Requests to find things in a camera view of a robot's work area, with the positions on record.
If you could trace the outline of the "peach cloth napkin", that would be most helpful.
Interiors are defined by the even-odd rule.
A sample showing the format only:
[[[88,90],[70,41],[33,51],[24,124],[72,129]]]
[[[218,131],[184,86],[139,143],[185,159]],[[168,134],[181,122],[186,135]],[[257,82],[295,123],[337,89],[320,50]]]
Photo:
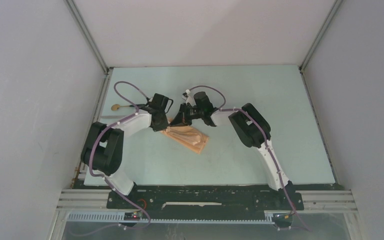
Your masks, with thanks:
[[[209,141],[209,136],[192,126],[168,126],[160,131],[196,154],[200,154]]]

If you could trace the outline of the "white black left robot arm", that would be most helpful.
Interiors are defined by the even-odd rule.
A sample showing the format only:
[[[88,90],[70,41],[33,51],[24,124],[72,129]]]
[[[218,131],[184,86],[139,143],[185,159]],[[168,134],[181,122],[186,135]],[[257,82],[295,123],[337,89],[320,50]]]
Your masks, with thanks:
[[[124,140],[141,130],[151,128],[155,132],[169,126],[167,111],[163,106],[142,105],[130,115],[105,124],[94,122],[81,152],[81,160],[88,166],[89,174],[101,178],[115,192],[118,201],[125,208],[133,208],[138,202],[138,194],[132,189],[135,182],[121,168]]]

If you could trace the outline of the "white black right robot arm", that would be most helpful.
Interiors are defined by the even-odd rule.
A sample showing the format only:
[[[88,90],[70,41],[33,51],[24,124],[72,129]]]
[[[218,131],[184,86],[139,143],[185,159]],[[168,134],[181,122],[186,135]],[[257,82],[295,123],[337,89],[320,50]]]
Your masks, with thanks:
[[[277,209],[284,209],[290,204],[291,196],[288,192],[293,191],[295,187],[275,154],[271,126],[251,103],[246,103],[241,108],[209,108],[183,103],[171,120],[170,126],[190,126],[193,120],[197,119],[201,119],[210,127],[232,125],[242,144],[247,148],[257,149],[262,156],[268,185],[275,190],[270,196],[271,204]]]

